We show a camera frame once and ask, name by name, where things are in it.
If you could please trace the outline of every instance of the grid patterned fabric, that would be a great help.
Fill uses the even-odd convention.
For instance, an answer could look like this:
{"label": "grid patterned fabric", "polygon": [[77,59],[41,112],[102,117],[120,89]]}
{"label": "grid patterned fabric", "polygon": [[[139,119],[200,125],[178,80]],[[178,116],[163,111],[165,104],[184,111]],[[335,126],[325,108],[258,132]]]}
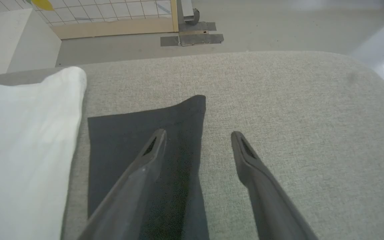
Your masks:
{"label": "grid patterned fabric", "polygon": [[0,0],[0,12],[34,8],[49,26],[111,22],[143,18],[171,18],[170,0],[49,0],[46,11],[23,0]]}

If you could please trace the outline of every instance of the white cloth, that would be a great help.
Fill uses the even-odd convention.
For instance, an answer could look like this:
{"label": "white cloth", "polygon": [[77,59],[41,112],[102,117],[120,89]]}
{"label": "white cloth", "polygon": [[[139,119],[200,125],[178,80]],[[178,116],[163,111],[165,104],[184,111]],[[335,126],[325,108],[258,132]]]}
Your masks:
{"label": "white cloth", "polygon": [[86,86],[78,67],[0,85],[1,240],[60,238]]}

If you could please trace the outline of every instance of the glossy floor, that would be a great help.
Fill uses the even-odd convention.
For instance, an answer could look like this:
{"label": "glossy floor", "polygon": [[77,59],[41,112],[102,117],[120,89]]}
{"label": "glossy floor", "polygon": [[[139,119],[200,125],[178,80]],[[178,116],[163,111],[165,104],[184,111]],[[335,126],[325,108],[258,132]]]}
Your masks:
{"label": "glossy floor", "polygon": [[222,44],[160,47],[146,34],[64,40],[57,65],[207,53],[317,50],[352,56],[384,79],[383,0],[196,0]]}

